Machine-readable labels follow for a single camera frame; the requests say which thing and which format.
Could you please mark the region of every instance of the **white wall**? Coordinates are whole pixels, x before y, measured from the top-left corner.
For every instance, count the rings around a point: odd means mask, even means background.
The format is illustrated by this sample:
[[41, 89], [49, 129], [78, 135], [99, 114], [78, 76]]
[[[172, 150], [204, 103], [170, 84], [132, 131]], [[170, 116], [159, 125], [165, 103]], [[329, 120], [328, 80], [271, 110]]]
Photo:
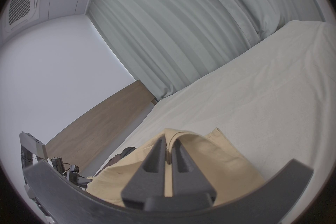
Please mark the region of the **white wall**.
[[19, 133], [47, 143], [135, 80], [86, 15], [35, 25], [0, 49], [0, 159], [23, 198]]

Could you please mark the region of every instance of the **wooden headboard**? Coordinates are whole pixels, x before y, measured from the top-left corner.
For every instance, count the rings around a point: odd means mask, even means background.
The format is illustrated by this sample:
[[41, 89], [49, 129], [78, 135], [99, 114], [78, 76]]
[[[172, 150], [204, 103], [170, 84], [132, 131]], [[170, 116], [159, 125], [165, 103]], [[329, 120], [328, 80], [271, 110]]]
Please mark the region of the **wooden headboard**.
[[76, 119], [46, 144], [49, 158], [85, 169], [155, 97], [140, 80], [108, 97]]

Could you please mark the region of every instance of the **light green curtain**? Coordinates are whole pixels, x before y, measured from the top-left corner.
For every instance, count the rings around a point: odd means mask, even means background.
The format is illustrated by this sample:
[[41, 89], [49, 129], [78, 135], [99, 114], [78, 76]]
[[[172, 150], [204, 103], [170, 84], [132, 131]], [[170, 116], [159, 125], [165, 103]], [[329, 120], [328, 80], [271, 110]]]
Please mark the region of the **light green curtain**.
[[290, 20], [321, 20], [314, 0], [92, 0], [88, 16], [158, 100], [236, 58]]

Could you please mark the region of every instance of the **white bed sheet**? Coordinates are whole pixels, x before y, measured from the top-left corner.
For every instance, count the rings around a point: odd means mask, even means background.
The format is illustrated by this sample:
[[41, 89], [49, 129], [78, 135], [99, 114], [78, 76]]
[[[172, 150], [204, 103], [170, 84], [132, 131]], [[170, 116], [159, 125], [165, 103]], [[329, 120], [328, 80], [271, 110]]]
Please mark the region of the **white bed sheet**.
[[293, 158], [314, 168], [300, 201], [283, 219], [289, 223], [318, 193], [336, 159], [335, 81], [336, 27], [289, 22], [158, 102], [110, 158], [164, 128], [206, 135], [218, 127], [266, 180]]

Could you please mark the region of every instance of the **beige pants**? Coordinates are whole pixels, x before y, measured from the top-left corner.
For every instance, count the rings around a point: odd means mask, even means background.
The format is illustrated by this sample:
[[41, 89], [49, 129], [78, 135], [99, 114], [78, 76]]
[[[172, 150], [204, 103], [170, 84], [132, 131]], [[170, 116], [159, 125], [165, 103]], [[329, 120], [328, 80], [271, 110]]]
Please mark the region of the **beige pants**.
[[86, 191], [107, 202], [124, 206], [121, 191], [140, 167], [158, 138], [165, 136], [167, 143], [165, 196], [172, 196], [171, 149], [178, 138], [202, 173], [217, 191], [214, 205], [241, 197], [264, 184], [252, 164], [241, 155], [216, 128], [201, 136], [188, 131], [164, 129], [116, 164], [105, 168]]

